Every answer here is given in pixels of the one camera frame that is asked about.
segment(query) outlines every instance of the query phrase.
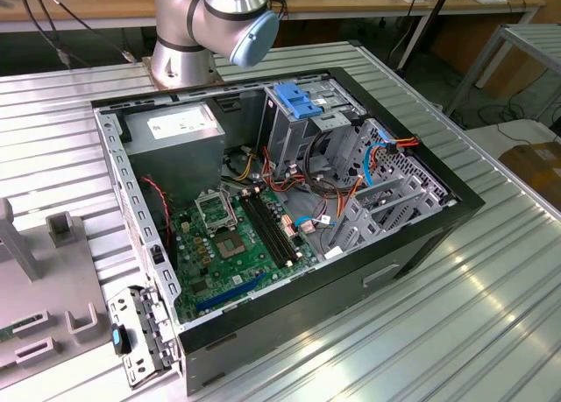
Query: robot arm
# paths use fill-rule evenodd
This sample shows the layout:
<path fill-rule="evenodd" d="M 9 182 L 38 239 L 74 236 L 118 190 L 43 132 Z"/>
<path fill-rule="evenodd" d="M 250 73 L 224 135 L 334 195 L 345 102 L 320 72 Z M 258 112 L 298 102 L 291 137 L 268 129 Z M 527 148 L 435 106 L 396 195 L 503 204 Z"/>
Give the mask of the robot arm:
<path fill-rule="evenodd" d="M 219 79 L 212 52 L 242 67 L 257 64 L 279 29 L 267 0 L 155 0 L 154 79 L 166 88 Z"/>

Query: cardboard box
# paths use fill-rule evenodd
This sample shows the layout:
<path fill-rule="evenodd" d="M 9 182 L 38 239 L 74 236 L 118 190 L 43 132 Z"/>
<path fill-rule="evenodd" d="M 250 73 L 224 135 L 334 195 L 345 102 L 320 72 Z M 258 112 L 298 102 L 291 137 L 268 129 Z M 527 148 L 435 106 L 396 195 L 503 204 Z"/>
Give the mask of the cardboard box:
<path fill-rule="evenodd" d="M 561 210 L 561 144 L 517 145 L 502 154 L 499 161 Z"/>

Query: yellow cable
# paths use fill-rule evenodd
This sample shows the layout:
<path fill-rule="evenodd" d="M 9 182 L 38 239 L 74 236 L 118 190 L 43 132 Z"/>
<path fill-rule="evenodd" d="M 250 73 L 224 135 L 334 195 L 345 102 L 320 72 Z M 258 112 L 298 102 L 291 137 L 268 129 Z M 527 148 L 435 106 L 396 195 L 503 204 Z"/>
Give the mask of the yellow cable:
<path fill-rule="evenodd" d="M 250 154 L 250 156 L 247 158 L 247 165 L 245 166 L 244 172 L 240 176 L 236 177 L 234 180 L 240 181 L 245 179 L 249 175 L 250 169 L 252 167 L 252 159 L 253 156 Z"/>

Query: blue latch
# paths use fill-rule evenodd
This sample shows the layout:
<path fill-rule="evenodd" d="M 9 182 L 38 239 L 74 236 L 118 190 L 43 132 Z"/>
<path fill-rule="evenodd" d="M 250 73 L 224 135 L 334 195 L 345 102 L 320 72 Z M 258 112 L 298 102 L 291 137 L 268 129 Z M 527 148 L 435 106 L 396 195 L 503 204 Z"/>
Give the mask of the blue latch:
<path fill-rule="evenodd" d="M 285 106 L 292 110 L 294 117 L 297 119 L 304 119 L 323 113 L 323 110 L 311 102 L 306 93 L 293 82 L 277 84 L 274 86 L 274 90 Z"/>

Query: aluminum table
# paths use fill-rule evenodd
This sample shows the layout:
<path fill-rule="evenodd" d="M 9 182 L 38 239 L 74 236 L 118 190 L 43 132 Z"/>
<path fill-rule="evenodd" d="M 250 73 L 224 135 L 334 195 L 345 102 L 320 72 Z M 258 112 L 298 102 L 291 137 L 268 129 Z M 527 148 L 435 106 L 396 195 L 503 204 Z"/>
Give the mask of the aluminum table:
<path fill-rule="evenodd" d="M 228 81 L 344 67 L 486 201 L 416 271 L 189 397 L 257 400 L 561 398 L 560 214 L 364 47 L 271 51 Z M 105 297 L 141 284 L 89 100 L 153 91 L 141 65 L 0 79 L 0 194 L 19 229 L 85 218 Z M 169 373 L 131 391 L 108 343 L 0 391 L 1 400 L 185 400 Z"/>
<path fill-rule="evenodd" d="M 465 95 L 468 93 L 475 78 L 483 69 L 489 58 L 493 56 L 499 45 L 503 42 L 504 45 L 493 60 L 487 66 L 481 79 L 476 84 L 482 88 L 486 81 L 491 77 L 494 70 L 501 63 L 502 58 L 506 53 L 504 50 L 510 50 L 511 46 L 516 46 L 523 50 L 534 59 L 539 60 L 548 69 L 557 72 L 561 75 L 561 24 L 532 24 L 532 25 L 503 25 L 497 27 L 493 36 L 487 41 L 485 47 L 473 62 L 470 70 L 465 74 L 464 79 L 459 83 L 456 92 L 451 99 L 450 104 L 444 109 L 446 115 L 451 115 L 454 109 L 463 101 Z M 561 86 L 550 94 L 543 106 L 533 116 L 534 119 L 539 117 L 547 110 L 552 103 L 561 95 Z"/>

